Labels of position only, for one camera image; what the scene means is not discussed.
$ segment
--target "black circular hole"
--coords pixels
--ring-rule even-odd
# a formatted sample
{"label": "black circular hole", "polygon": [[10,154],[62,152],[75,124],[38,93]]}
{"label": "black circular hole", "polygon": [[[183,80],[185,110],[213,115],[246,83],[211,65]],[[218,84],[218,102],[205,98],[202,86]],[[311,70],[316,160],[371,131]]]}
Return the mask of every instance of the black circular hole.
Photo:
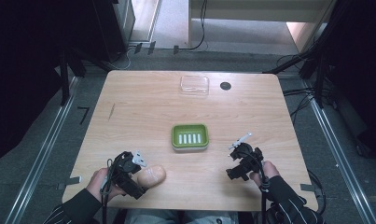
{"label": "black circular hole", "polygon": [[228,91],[230,90],[231,88],[231,85],[229,82],[222,82],[220,83],[220,89],[224,90],[224,91]]}

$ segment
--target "green tray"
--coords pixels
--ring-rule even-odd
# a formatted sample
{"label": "green tray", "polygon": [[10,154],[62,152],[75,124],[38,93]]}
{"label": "green tray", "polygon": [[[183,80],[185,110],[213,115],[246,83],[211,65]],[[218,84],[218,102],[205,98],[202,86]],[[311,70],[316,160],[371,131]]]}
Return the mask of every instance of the green tray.
{"label": "green tray", "polygon": [[174,150],[204,150],[208,146],[208,132],[204,124],[175,125],[172,131]]}

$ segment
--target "hand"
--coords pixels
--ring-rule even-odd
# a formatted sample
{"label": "hand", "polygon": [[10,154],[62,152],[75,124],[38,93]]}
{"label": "hand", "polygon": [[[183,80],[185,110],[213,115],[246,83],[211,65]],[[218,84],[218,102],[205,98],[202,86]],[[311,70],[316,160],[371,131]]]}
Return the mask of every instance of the hand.
{"label": "hand", "polygon": [[[102,195],[100,193],[100,189],[101,189],[101,186],[103,185],[103,182],[106,178],[107,173],[108,173],[107,168],[102,168],[94,172],[89,182],[89,185],[86,187],[86,190],[88,190],[89,193],[92,194],[92,196],[94,196],[98,200],[98,202],[101,202]],[[124,192],[123,189],[118,188],[116,185],[112,184],[108,201],[111,201],[112,198],[120,194],[126,194],[126,192]]]}
{"label": "hand", "polygon": [[[269,179],[276,175],[280,175],[280,173],[277,170],[277,167],[275,167],[270,161],[264,161],[263,163],[264,175],[267,176]],[[254,180],[258,187],[260,187],[261,181],[258,173],[252,172],[251,174],[249,174],[249,178]]]}

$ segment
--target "sleeve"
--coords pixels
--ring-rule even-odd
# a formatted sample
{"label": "sleeve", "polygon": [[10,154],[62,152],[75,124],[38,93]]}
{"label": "sleeve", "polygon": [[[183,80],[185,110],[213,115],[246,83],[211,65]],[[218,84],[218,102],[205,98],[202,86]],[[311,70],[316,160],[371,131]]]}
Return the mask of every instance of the sleeve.
{"label": "sleeve", "polygon": [[68,202],[56,206],[44,224],[88,223],[100,208],[101,203],[83,189]]}
{"label": "sleeve", "polygon": [[272,207],[267,211],[270,223],[326,223],[318,213],[304,206],[307,201],[279,175],[270,179],[269,192],[266,193],[266,197],[273,202]]}

